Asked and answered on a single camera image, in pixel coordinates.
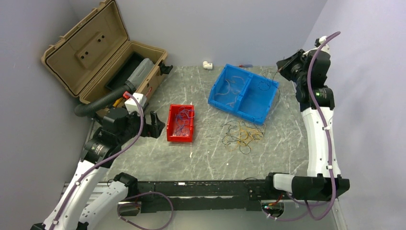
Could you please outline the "red plastic bin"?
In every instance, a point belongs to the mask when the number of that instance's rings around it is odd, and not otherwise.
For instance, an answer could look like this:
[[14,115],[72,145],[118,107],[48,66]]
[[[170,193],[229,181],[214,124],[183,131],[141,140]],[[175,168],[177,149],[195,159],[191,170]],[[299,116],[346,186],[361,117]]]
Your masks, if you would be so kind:
[[166,127],[168,142],[193,142],[194,106],[171,104]]

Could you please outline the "blue divided plastic bin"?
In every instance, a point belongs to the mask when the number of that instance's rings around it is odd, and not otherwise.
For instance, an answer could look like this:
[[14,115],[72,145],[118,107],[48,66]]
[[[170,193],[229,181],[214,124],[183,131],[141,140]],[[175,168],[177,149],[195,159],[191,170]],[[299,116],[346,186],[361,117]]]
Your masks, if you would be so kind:
[[279,83],[226,64],[211,88],[208,104],[256,125],[262,125],[276,97]]

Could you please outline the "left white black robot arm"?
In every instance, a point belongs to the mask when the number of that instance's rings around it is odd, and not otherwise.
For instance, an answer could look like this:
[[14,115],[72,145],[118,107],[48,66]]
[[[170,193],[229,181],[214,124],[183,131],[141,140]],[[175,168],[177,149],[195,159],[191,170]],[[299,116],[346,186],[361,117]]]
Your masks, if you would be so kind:
[[165,128],[154,111],[151,124],[143,114],[129,113],[125,108],[110,109],[103,117],[101,127],[85,144],[75,174],[54,211],[33,230],[93,230],[118,202],[136,198],[138,180],[124,172],[113,178],[95,200],[89,201],[99,181],[110,169],[122,147],[129,140],[140,137],[158,138]]

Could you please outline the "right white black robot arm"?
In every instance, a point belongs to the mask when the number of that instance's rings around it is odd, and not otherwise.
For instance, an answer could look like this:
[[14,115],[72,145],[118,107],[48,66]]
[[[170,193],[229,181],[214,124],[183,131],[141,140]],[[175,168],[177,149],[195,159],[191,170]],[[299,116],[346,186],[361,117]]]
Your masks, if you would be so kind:
[[349,179],[341,176],[333,140],[334,94],[327,87],[330,54],[298,50],[277,62],[279,73],[296,85],[296,99],[304,120],[309,149],[306,176],[269,173],[264,194],[277,198],[282,191],[299,200],[329,201],[350,188]]

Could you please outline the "white pipe elbow fitting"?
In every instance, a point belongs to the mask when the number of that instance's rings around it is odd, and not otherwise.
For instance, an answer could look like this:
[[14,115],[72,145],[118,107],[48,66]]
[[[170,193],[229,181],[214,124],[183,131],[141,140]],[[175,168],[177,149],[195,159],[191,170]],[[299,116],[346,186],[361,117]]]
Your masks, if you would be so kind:
[[203,66],[204,69],[207,69],[207,70],[212,70],[213,69],[213,64],[208,62],[208,61],[204,61],[202,63],[202,66]]

